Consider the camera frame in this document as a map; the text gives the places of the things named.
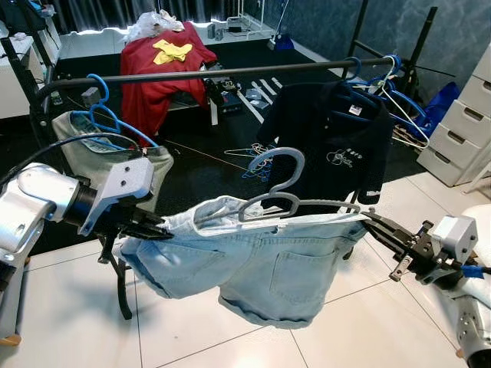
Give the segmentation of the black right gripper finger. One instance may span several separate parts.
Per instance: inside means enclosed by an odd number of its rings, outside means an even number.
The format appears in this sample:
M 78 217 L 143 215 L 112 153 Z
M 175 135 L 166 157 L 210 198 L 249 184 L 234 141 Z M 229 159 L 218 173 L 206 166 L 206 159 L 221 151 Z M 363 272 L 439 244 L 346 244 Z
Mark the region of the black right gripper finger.
M 372 238 L 392 250 L 395 258 L 403 258 L 407 253 L 407 230 L 388 218 L 366 218 L 362 225 Z
M 366 214 L 366 230 L 385 246 L 415 246 L 417 243 L 417 236 L 413 232 L 375 212 Z

